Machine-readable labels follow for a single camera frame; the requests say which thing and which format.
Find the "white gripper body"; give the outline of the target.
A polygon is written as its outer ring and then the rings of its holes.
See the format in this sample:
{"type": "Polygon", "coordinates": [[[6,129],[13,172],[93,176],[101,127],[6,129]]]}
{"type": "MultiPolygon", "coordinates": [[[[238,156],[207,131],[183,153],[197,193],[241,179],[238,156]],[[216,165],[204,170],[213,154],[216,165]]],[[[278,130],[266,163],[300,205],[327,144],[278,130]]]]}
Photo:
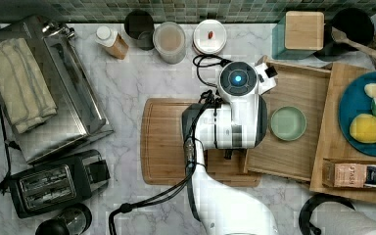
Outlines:
{"type": "Polygon", "coordinates": [[[258,93],[263,94],[274,88],[277,83],[275,77],[277,71],[274,67],[269,67],[266,63],[255,65],[258,74],[258,93]]]}

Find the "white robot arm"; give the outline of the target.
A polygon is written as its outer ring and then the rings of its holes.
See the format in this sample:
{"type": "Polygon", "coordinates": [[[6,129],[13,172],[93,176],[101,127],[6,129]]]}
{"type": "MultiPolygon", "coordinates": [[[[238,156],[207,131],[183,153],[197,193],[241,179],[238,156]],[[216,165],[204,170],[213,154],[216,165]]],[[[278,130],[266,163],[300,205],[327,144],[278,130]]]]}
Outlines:
{"type": "Polygon", "coordinates": [[[278,235],[271,210],[255,197],[211,178],[204,151],[219,149],[229,159],[235,150],[256,147],[267,130],[261,97],[276,86],[275,68],[265,63],[231,62],[217,78],[218,104],[193,104],[181,118],[187,192],[194,217],[208,235],[278,235]]]}

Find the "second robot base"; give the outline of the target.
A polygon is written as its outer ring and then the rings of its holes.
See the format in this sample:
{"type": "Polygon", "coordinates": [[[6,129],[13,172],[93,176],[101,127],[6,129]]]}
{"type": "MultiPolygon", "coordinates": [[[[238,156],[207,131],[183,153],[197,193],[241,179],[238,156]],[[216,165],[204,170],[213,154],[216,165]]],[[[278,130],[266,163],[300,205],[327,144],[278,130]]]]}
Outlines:
{"type": "Polygon", "coordinates": [[[349,199],[316,194],[303,205],[299,219],[302,235],[376,235],[376,221],[357,211],[349,199]]]}

